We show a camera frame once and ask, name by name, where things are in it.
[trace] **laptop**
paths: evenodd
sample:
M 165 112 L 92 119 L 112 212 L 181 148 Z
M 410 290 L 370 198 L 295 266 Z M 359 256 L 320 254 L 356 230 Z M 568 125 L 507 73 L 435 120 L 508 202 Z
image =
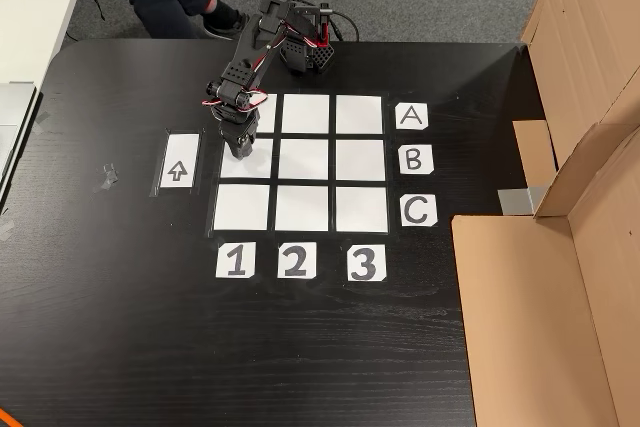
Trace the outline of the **laptop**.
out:
M 35 107 L 32 83 L 0 83 L 0 205 Z

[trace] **upward arrow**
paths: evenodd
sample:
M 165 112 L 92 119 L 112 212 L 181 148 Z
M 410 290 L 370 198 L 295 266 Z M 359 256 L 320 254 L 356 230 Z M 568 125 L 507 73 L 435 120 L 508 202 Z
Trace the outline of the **upward arrow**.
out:
M 181 160 L 179 160 L 178 163 L 173 167 L 171 167 L 171 170 L 167 172 L 167 174 L 173 175 L 174 182 L 180 181 L 180 177 L 182 177 L 183 175 L 186 175 L 187 173 L 188 173 L 187 169 L 184 168 L 184 165 L 182 165 Z

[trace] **number 3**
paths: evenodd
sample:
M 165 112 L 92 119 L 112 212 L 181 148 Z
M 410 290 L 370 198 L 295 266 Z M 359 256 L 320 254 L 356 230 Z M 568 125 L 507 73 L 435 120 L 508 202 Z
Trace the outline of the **number 3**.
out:
M 387 277 L 385 257 L 384 245 L 354 245 L 347 253 L 349 280 L 374 282 L 384 280 Z M 365 274 L 361 273 L 362 268 L 366 269 Z

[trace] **arrow sign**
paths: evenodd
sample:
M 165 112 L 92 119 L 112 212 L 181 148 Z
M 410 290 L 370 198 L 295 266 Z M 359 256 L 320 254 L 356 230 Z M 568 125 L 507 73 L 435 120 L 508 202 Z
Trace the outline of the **arrow sign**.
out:
M 164 154 L 160 187 L 193 187 L 199 144 L 200 134 L 169 135 Z
M 180 182 L 180 177 L 182 177 L 183 175 L 187 175 L 188 172 L 187 172 L 187 169 L 184 168 L 184 165 L 182 165 L 182 161 L 179 160 L 176 165 L 171 167 L 171 170 L 167 172 L 167 174 L 173 175 L 174 182 Z

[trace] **robotic arm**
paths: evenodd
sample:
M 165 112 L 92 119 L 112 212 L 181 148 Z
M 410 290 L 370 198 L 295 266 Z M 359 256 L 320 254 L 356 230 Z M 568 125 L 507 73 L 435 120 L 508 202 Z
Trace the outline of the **robotic arm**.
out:
M 233 60 L 220 81 L 207 86 L 207 94 L 213 98 L 202 103 L 220 121 L 220 133 L 237 159 L 252 152 L 260 120 L 257 107 L 266 100 L 258 86 L 278 52 L 289 70 L 298 73 L 310 69 L 322 72 L 333 59 L 328 4 L 296 6 L 261 0 L 259 10 L 242 31 Z M 252 102 L 254 95 L 264 98 Z

